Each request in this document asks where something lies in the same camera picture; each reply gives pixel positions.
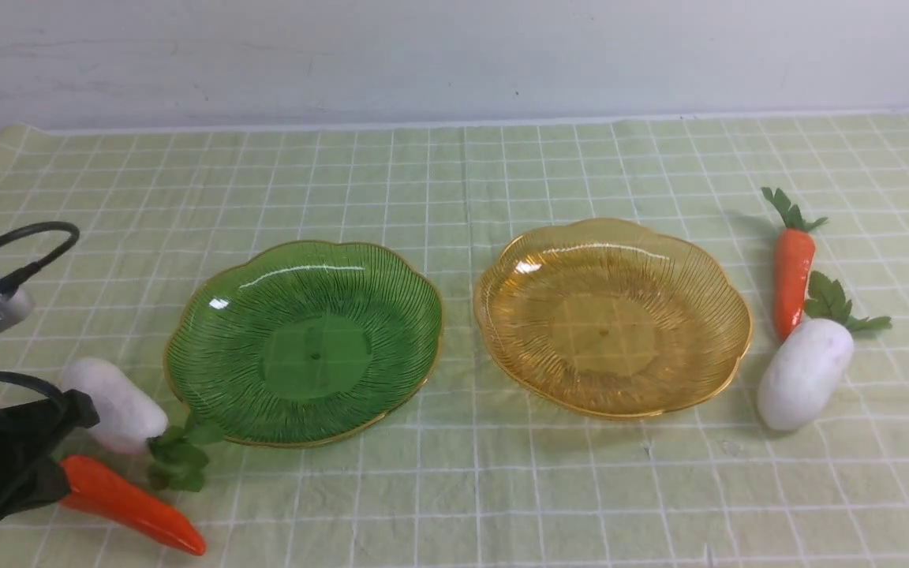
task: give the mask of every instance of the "white wall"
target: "white wall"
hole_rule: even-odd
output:
[[[0,0],[0,125],[909,107],[909,0]]]

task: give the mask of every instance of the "yellow plate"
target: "yellow plate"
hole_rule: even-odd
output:
[[[724,391],[753,337],[746,301],[707,252],[619,219],[515,238],[480,277],[473,306],[508,375],[611,420]]]

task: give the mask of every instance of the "green leaves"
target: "green leaves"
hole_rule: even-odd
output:
[[[823,226],[826,222],[829,221],[827,217],[819,217],[819,219],[814,220],[814,222],[806,222],[802,217],[802,210],[798,208],[798,205],[794,205],[791,202],[791,199],[787,197],[787,194],[776,188],[776,190],[771,190],[769,187],[762,188],[764,192],[764,199],[769,201],[773,208],[776,209],[776,212],[780,215],[780,220],[783,220],[784,226],[787,229],[801,230],[803,233],[809,233],[809,231],[816,229],[816,227]]]
[[[844,285],[829,276],[812,271],[809,276],[809,298],[805,301],[805,314],[813,320],[833,320],[847,328],[851,334],[873,334],[893,327],[890,316],[863,317],[851,315],[854,303],[847,299]]]
[[[215,424],[199,423],[194,414],[184,427],[169,427],[162,435],[149,439],[149,452],[154,463],[147,468],[149,486],[154,490],[201,491],[205,485],[202,470],[209,457],[197,448],[223,439]]]

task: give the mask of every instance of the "green plate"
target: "green plate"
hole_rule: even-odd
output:
[[[313,446],[356,434],[414,395],[442,330],[439,292],[388,248],[294,241],[199,288],[163,370],[231,442]]]

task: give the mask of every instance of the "gold rim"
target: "gold rim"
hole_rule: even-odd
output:
[[[731,368],[731,373],[728,375],[728,378],[726,378],[725,381],[723,381],[721,385],[718,385],[717,389],[714,389],[714,391],[709,392],[707,395],[704,395],[697,399],[693,399],[692,402],[684,403],[684,404],[681,404],[678,406],[668,407],[667,409],[649,410],[649,411],[646,411],[646,413],[628,413],[628,414],[599,413],[599,411],[596,411],[596,410],[582,409],[582,407],[580,407],[580,406],[570,404],[569,402],[563,402],[563,400],[559,400],[555,396],[551,396],[550,394],[543,392],[540,389],[535,388],[533,385],[528,384],[526,381],[524,381],[520,377],[516,376],[514,373],[512,373],[512,371],[510,369],[508,369],[508,367],[505,364],[503,364],[501,361],[499,361],[496,357],[492,357],[493,350],[494,350],[493,342],[490,341],[489,335],[486,334],[486,332],[483,332],[483,334],[482,334],[483,342],[486,344],[487,351],[490,352],[490,355],[491,355],[490,359],[493,360],[493,362],[496,363],[498,367],[500,367],[500,370],[503,371],[505,375],[512,378],[515,382],[517,382],[521,386],[525,387],[527,389],[527,391],[540,395],[542,398],[548,400],[549,402],[558,404],[558,406],[562,406],[564,409],[573,410],[575,413],[583,414],[583,416],[586,416],[586,417],[604,418],[604,420],[641,420],[642,418],[659,417],[659,416],[661,416],[661,414],[677,413],[680,410],[691,409],[691,407],[696,406],[697,404],[702,404],[704,402],[707,402],[711,398],[714,398],[718,394],[721,394],[721,392],[724,391],[724,389],[728,388],[728,385],[731,384],[731,381],[735,380],[735,375],[737,373],[739,373],[739,367],[742,367],[743,359],[746,359],[746,354],[748,352],[750,352],[750,346],[751,346],[751,344],[753,344],[753,333],[754,333],[753,310],[750,310],[750,305],[748,304],[748,302],[746,302],[746,298],[744,298],[743,295],[739,292],[739,288],[736,288],[735,284],[732,284],[731,279],[728,277],[728,273],[725,272],[724,268],[721,266],[721,263],[717,262],[717,259],[715,259],[714,256],[710,254],[710,252],[704,251],[703,248],[698,247],[696,244],[693,244],[693,242],[684,240],[684,238],[673,237],[670,234],[657,233],[657,231],[649,229],[648,227],[643,226],[642,224],[635,223],[635,222],[628,222],[628,220],[625,220],[625,219],[614,219],[613,217],[593,217],[592,219],[582,219],[582,220],[580,220],[580,222],[560,224],[560,226],[537,227],[537,229],[527,230],[525,233],[519,234],[519,236],[513,238],[513,240],[511,240],[510,242],[508,242],[507,245],[505,245],[505,247],[500,252],[500,255],[497,256],[497,259],[495,259],[495,261],[493,263],[491,263],[491,265],[486,270],[484,270],[482,274],[480,274],[479,279],[476,281],[476,289],[475,289],[475,292],[473,292],[473,302],[472,303],[473,303],[473,314],[475,314],[475,316],[476,316],[477,326],[480,327],[481,331],[489,330],[489,328],[493,327],[492,323],[490,323],[488,326],[486,321],[484,321],[484,320],[486,320],[486,317],[484,317],[484,305],[483,305],[483,299],[481,297],[482,288],[480,287],[480,283],[482,283],[487,278],[487,276],[490,275],[490,273],[497,268],[500,261],[502,259],[504,259],[505,255],[507,255],[509,253],[510,249],[512,249],[514,247],[514,245],[517,244],[517,242],[522,240],[524,237],[530,236],[530,234],[540,233],[540,231],[567,229],[567,227],[580,226],[580,224],[586,224],[586,223],[620,224],[621,226],[636,227],[636,229],[647,231],[647,233],[654,234],[654,236],[667,238],[668,240],[671,240],[671,241],[678,241],[678,242],[682,242],[682,244],[689,245],[690,247],[697,249],[697,251],[703,252],[703,254],[705,256],[707,256],[708,259],[710,259],[710,261],[711,261],[711,263],[713,263],[714,267],[718,270],[718,272],[721,273],[721,276],[724,278],[725,284],[728,285],[728,288],[730,288],[732,291],[735,291],[735,295],[739,299],[739,302],[742,303],[743,309],[746,309],[746,317],[750,321],[750,328],[748,328],[748,334],[746,334],[746,346],[744,346],[743,352],[740,353],[739,356],[735,358],[735,366],[733,366]]]
[[[351,436],[360,434],[360,432],[363,432],[365,429],[372,427],[372,425],[378,424],[380,421],[385,420],[385,418],[389,417],[396,410],[401,409],[401,407],[404,406],[405,403],[407,403],[409,400],[411,400],[412,397],[415,396],[416,393],[418,393],[420,391],[420,389],[423,388],[423,386],[426,384],[427,380],[430,378],[430,376],[432,376],[433,372],[436,370],[437,364],[440,363],[440,350],[441,350],[441,348],[443,348],[444,324],[447,323],[447,309],[444,307],[443,295],[440,294],[440,290],[437,290],[436,285],[434,285],[433,282],[430,281],[429,278],[427,278],[425,275],[420,273],[419,270],[416,270],[414,268],[414,266],[412,266],[411,263],[409,263],[409,261],[404,256],[398,254],[395,251],[392,251],[392,249],[390,249],[390,248],[384,247],[383,245],[378,245],[376,242],[367,242],[367,241],[332,242],[332,241],[321,241],[321,240],[318,240],[318,238],[304,238],[304,240],[300,240],[300,241],[283,242],[281,245],[275,245],[275,247],[266,248],[264,251],[259,252],[259,254],[252,256],[252,258],[248,259],[248,262],[239,263],[238,265],[231,266],[230,268],[223,269],[223,270],[217,272],[216,274],[213,274],[212,276],[207,278],[206,281],[203,282],[201,286],[199,286],[194,292],[192,292],[192,295],[191,295],[191,297],[189,297],[188,302],[185,303],[185,307],[181,309],[181,316],[178,319],[177,326],[174,327],[174,331],[172,332],[172,334],[170,334],[170,337],[166,338],[166,342],[165,342],[165,344],[163,344],[163,378],[166,380],[167,388],[170,388],[170,392],[174,393],[174,397],[176,397],[178,402],[180,402],[181,405],[183,405],[185,407],[185,409],[188,410],[188,413],[191,413],[191,411],[192,411],[191,406],[188,406],[188,403],[185,402],[185,399],[181,398],[181,392],[174,385],[174,381],[170,377],[170,368],[167,367],[167,362],[166,362],[167,354],[170,352],[170,342],[172,342],[174,340],[174,336],[178,334],[178,332],[181,330],[182,327],[184,327],[185,320],[187,319],[187,316],[188,316],[188,308],[191,307],[191,305],[195,302],[195,299],[198,298],[198,295],[202,292],[202,290],[205,289],[206,285],[208,285],[213,280],[216,280],[216,278],[219,278],[220,276],[223,276],[224,274],[234,272],[234,270],[245,268],[245,266],[248,266],[250,263],[255,262],[257,259],[259,259],[259,256],[267,255],[269,252],[273,252],[276,249],[290,247],[290,245],[303,245],[303,244],[305,244],[305,242],[313,242],[313,244],[318,244],[318,245],[331,245],[331,247],[344,247],[344,245],[367,245],[368,247],[382,249],[382,251],[388,252],[388,254],[390,254],[390,255],[394,256],[395,258],[397,258],[398,260],[402,261],[403,265],[405,265],[405,268],[409,272],[411,272],[412,274],[414,274],[414,276],[418,277],[420,280],[425,282],[430,287],[430,289],[433,290],[433,293],[436,295],[437,300],[440,303],[440,331],[437,332],[437,349],[436,349],[436,355],[434,355],[434,357],[433,357],[433,363],[430,364],[429,370],[426,371],[426,373],[423,375],[423,378],[418,382],[418,384],[416,384],[416,386],[414,386],[414,388],[412,388],[411,392],[409,392],[409,394],[404,399],[400,400],[400,402],[397,402],[390,409],[387,409],[387,410],[383,411],[382,413],[378,414],[378,416],[371,418],[371,420],[368,420],[365,423],[358,425],[356,428],[351,428],[351,429],[349,429],[349,431],[342,432],[342,434],[336,434],[333,436],[329,436],[329,438],[317,439],[314,442],[296,442],[296,443],[250,442],[250,441],[246,441],[246,439],[238,439],[238,438],[234,438],[233,436],[225,435],[225,436],[223,436],[223,439],[225,442],[238,443],[238,445],[250,446],[252,448],[302,449],[302,448],[315,448],[318,446],[327,445],[328,443],[342,441],[342,439],[350,438]]]

